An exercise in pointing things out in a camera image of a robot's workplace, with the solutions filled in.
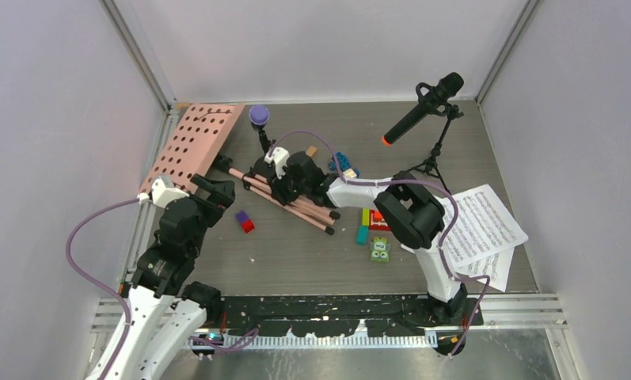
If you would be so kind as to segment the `sheet music page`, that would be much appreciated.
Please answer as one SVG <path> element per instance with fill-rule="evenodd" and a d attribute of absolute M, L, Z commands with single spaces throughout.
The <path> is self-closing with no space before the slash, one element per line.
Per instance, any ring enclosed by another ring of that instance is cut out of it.
<path fill-rule="evenodd" d="M 446 212 L 445 223 L 456 218 L 446 235 L 443 251 L 457 269 L 528 241 L 525 231 L 488 184 L 440 201 Z"/>
<path fill-rule="evenodd" d="M 505 292 L 514 251 L 514 249 L 508 249 L 502 253 L 477 260 L 472 264 L 456 267 L 456 271 L 468 276 L 487 276 L 490 278 L 489 286 L 491 288 Z"/>

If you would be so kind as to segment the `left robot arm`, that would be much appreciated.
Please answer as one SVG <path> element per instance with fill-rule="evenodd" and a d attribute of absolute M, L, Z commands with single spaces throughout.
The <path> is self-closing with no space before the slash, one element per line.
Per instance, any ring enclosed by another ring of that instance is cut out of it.
<path fill-rule="evenodd" d="M 150 191 L 139 195 L 163 214 L 153 244 L 138 259 L 121 320 L 89 379 L 159 379 L 200 326 L 221 321 L 220 291 L 185 281 L 205 233 L 233 205 L 234 183 L 199 174 L 192 183 L 207 197 L 178 188 L 167 175 L 157 176 Z"/>

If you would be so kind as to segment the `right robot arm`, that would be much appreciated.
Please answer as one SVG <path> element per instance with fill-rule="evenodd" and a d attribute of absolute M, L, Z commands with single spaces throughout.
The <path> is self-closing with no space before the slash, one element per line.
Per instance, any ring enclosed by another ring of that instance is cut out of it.
<path fill-rule="evenodd" d="M 427 281 L 428 310 L 442 325 L 462 316 L 466 287 L 443 251 L 444 206 L 412 174 L 400 171 L 378 180 L 326 173 L 304 151 L 278 148 L 257 159 L 251 177 L 269 187 L 282 205 L 309 200 L 319 207 L 378 211 L 393 236 L 419 261 Z"/>

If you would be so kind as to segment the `pink music stand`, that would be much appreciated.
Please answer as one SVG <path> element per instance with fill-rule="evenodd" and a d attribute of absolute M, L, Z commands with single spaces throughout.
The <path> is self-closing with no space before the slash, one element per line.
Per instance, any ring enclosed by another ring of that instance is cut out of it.
<path fill-rule="evenodd" d="M 213 167 L 244 107 L 242 103 L 187 104 L 184 115 L 167 137 L 164 147 L 157 154 L 155 163 L 139 187 L 139 193 L 148 192 L 151 182 L 158 175 L 168 175 L 178 188 L 190 195 L 195 193 L 197 187 L 190 179 L 194 174 L 205 176 Z M 242 180 L 251 192 L 316 226 L 319 230 L 334 234 L 334 223 L 338 218 L 334 211 L 317 206 L 305 198 L 289 205 L 282 205 L 271 197 L 266 184 L 233 167 L 222 171 Z"/>

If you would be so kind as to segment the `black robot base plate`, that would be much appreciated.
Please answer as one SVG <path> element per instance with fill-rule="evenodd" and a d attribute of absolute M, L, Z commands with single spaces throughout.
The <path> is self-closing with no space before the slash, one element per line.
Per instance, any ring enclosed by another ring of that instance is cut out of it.
<path fill-rule="evenodd" d="M 341 337 L 361 327 L 370 337 L 422 336 L 427 328 L 461 332 L 475 302 L 467 298 L 448 313 L 417 294 L 226 296 L 202 326 L 236 336 L 257 328 L 261 337 Z"/>

